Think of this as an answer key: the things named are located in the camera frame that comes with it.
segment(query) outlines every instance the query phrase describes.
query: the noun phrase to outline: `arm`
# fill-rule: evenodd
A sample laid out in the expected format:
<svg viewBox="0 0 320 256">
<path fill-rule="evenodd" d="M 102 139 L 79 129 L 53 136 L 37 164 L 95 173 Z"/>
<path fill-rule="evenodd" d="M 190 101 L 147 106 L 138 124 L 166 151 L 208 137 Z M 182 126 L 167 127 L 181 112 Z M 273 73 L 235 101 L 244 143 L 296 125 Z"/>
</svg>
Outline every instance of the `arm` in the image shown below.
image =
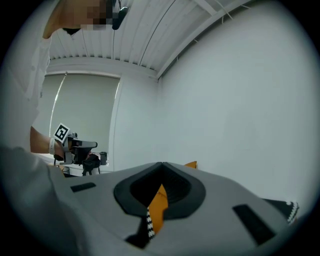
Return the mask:
<svg viewBox="0 0 320 256">
<path fill-rule="evenodd" d="M 42 135 L 33 126 L 30 129 L 30 148 L 32 153 L 48 154 L 50 138 Z M 55 154 L 64 157 L 61 145 L 58 142 L 54 144 Z"/>
</svg>

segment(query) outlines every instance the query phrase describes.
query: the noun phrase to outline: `gray device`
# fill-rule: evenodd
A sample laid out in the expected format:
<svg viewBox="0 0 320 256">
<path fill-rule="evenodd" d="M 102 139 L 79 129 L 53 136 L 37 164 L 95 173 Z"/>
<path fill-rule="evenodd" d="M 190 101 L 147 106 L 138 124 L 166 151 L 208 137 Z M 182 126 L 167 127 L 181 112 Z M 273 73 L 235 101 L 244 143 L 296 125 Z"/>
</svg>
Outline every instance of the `gray device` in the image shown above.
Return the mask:
<svg viewBox="0 0 320 256">
<path fill-rule="evenodd" d="M 61 142 L 63 149 L 63 160 L 60 165 L 82 165 L 91 151 L 98 146 L 97 142 L 78 139 L 78 134 L 71 132 L 63 123 L 60 123 L 54 132 L 54 138 Z M 54 158 L 60 160 L 60 156 L 54 155 Z"/>
<path fill-rule="evenodd" d="M 254 255 L 288 229 L 280 212 L 240 184 L 179 164 L 65 178 L 23 149 L 0 148 L 0 168 L 18 217 L 63 255 Z M 168 209 L 148 241 L 147 207 L 161 184 Z"/>
</svg>

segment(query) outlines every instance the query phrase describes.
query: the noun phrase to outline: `roller shade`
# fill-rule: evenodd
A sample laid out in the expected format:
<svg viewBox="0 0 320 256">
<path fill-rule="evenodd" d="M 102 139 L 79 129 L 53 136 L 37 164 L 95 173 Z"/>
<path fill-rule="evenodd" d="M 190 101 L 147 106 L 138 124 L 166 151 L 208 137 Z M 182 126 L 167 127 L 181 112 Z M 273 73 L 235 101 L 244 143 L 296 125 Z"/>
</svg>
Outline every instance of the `roller shade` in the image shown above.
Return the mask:
<svg viewBox="0 0 320 256">
<path fill-rule="evenodd" d="M 49 125 L 52 106 L 57 95 L 59 82 L 56 76 L 47 76 L 43 83 L 43 97 L 41 98 L 41 117 L 37 118 L 34 126 L 39 132 L 46 129 L 49 135 Z M 111 115 L 115 101 L 115 95 L 119 79 L 98 75 L 68 74 L 59 91 L 51 122 L 51 136 L 60 123 L 65 124 L 72 132 L 77 133 L 78 138 L 85 141 L 95 141 L 98 147 L 95 152 L 109 149 L 109 132 Z M 45 98 L 45 87 L 55 95 Z"/>
</svg>

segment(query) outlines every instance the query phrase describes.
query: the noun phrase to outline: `black and white checkered strip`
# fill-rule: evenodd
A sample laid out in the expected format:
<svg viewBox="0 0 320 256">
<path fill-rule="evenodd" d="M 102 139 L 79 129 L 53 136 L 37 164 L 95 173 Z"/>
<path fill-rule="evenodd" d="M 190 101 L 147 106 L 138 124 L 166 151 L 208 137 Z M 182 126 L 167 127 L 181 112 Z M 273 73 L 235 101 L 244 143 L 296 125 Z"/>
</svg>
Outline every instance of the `black and white checkered strip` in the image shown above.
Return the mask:
<svg viewBox="0 0 320 256">
<path fill-rule="evenodd" d="M 153 239 L 155 236 L 155 232 L 154 232 L 154 226 L 152 224 L 152 220 L 150 217 L 150 212 L 149 212 L 149 207 L 148 207 L 148 211 L 146 213 L 146 224 L 148 227 L 148 236 L 149 236 L 149 240 Z"/>
<path fill-rule="evenodd" d="M 292 224 L 296 219 L 296 215 L 297 215 L 297 212 L 298 212 L 298 209 L 299 209 L 299 205 L 298 205 L 297 202 L 291 202 L 291 201 L 286 202 L 286 204 L 288 206 L 292 205 L 292 210 L 291 210 L 290 216 L 287 219 L 288 223 Z"/>
</svg>

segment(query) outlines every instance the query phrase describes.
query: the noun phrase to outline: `white ceiling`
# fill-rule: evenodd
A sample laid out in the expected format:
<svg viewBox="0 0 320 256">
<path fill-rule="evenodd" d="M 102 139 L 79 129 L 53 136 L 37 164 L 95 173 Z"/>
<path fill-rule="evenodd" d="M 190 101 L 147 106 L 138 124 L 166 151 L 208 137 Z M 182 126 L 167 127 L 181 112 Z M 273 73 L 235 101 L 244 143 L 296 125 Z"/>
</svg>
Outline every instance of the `white ceiling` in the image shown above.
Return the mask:
<svg viewBox="0 0 320 256">
<path fill-rule="evenodd" d="M 249 1 L 122 0 L 129 13 L 119 30 L 109 25 L 101 31 L 80 30 L 71 37 L 60 29 L 52 36 L 50 58 L 118 60 L 145 67 L 158 79 L 201 32 Z"/>
</svg>

